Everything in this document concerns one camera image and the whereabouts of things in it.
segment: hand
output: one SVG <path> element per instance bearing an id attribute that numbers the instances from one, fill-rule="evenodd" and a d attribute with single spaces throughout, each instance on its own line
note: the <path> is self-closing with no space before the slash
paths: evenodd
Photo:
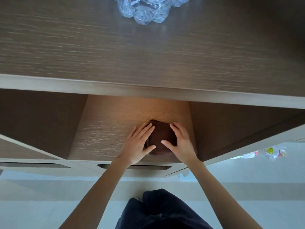
<path id="1" fill-rule="evenodd" d="M 162 140 L 161 143 L 169 148 L 187 166 L 193 161 L 199 161 L 190 141 L 188 131 L 180 123 L 174 122 L 174 125 L 170 124 L 170 127 L 177 137 L 177 146 L 173 146 L 166 140 Z"/>
<path id="2" fill-rule="evenodd" d="M 133 128 L 132 132 L 126 138 L 120 154 L 116 158 L 125 163 L 128 167 L 138 163 L 145 155 L 156 148 L 155 145 L 151 145 L 143 150 L 146 140 L 155 129 L 155 127 L 152 126 L 152 123 L 145 127 L 146 124 L 147 123 L 144 123 L 138 129 L 136 127 Z"/>

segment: floor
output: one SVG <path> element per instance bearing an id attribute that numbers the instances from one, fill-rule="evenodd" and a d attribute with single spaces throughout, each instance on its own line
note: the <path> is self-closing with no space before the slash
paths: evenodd
<path id="1" fill-rule="evenodd" d="M 305 225 L 305 143 L 285 143 L 288 157 L 226 160 L 208 166 L 263 228 Z M 0 222 L 3 229 L 58 228 L 96 178 L 50 177 L 3 171 L 0 176 Z M 221 226 L 199 184 L 167 179 L 123 178 L 99 225 L 114 228 L 127 200 L 145 190 L 164 188 L 191 206 L 214 229 Z"/>

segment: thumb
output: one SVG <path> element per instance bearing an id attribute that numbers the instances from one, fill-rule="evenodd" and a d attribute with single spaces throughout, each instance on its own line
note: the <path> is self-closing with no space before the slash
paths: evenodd
<path id="1" fill-rule="evenodd" d="M 143 153 L 146 155 L 146 154 L 149 154 L 153 149 L 155 149 L 156 146 L 155 145 L 151 145 L 149 146 L 148 148 L 144 149 L 143 150 Z"/>
<path id="2" fill-rule="evenodd" d="M 175 146 L 173 146 L 170 142 L 167 140 L 162 140 L 161 143 L 165 145 L 167 148 L 169 148 L 172 152 L 175 150 Z"/>

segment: light blue object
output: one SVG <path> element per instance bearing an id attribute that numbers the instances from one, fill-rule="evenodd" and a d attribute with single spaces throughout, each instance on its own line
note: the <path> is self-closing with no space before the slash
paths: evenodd
<path id="1" fill-rule="evenodd" d="M 179 7 L 189 0 L 116 0 L 120 13 L 133 17 L 140 25 L 151 21 L 162 23 L 170 12 L 170 8 Z"/>
<path id="2" fill-rule="evenodd" d="M 193 175 L 193 173 L 190 171 L 189 174 L 187 176 L 183 176 L 183 174 L 179 174 L 180 177 L 180 181 L 182 182 L 197 182 L 197 179 L 195 178 L 195 176 Z"/>

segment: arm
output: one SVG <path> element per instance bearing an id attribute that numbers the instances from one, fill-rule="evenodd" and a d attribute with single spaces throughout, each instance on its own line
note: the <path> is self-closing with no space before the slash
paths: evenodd
<path id="1" fill-rule="evenodd" d="M 262 229 L 197 158 L 187 130 L 179 123 L 171 124 L 170 127 L 177 136 L 177 146 L 165 140 L 161 142 L 173 151 L 197 178 L 221 226 L 224 229 Z"/>
<path id="2" fill-rule="evenodd" d="M 139 162 L 155 148 L 152 145 L 143 150 L 145 141 L 154 130 L 152 124 L 147 127 L 145 125 L 146 123 L 138 130 L 134 127 L 124 142 L 119 156 L 113 160 L 59 229 L 94 229 L 98 227 L 108 201 L 125 170 L 130 165 Z"/>

